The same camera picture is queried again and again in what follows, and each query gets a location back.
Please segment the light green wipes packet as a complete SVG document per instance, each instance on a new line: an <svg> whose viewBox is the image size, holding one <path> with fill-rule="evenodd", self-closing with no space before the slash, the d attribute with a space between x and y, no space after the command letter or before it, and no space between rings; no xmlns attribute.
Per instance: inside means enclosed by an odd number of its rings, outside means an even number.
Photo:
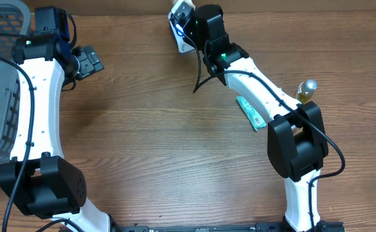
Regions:
<svg viewBox="0 0 376 232"><path fill-rule="evenodd" d="M250 103L243 96L237 96L236 101L255 131L258 131L260 128L267 126L262 116L250 105Z"/></svg>

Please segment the yellow drink bottle silver cap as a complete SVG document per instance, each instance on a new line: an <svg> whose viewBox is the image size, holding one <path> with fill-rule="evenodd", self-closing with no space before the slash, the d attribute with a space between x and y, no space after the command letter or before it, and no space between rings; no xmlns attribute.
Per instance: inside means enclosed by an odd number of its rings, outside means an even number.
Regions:
<svg viewBox="0 0 376 232"><path fill-rule="evenodd" d="M301 104L305 104L312 98L316 89L317 82L315 80L309 79L304 81L298 86L294 98L296 98Z"/></svg>

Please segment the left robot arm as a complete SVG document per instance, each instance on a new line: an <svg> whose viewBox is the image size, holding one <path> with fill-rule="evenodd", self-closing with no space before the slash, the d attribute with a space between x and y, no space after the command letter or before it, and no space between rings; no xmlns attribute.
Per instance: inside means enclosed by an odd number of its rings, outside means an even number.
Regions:
<svg viewBox="0 0 376 232"><path fill-rule="evenodd" d="M19 78L17 133L10 159L0 164L9 207L72 231L112 231L111 217L88 198L84 174L62 152L61 92L103 69L91 46L77 46L72 16L54 6L35 10L35 30L18 38L11 65Z"/></svg>

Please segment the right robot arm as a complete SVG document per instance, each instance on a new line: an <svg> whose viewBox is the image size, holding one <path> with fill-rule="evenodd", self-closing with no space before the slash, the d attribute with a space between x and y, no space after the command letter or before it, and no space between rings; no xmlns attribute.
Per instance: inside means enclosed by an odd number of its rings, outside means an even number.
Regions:
<svg viewBox="0 0 376 232"><path fill-rule="evenodd" d="M281 222L258 222L255 230L340 230L340 224L322 220L317 210L317 180L328 155L319 107L287 95L229 41L221 6L173 1L168 20L179 52L195 50L211 77L244 97L267 125L267 155L285 181L287 207Z"/></svg>

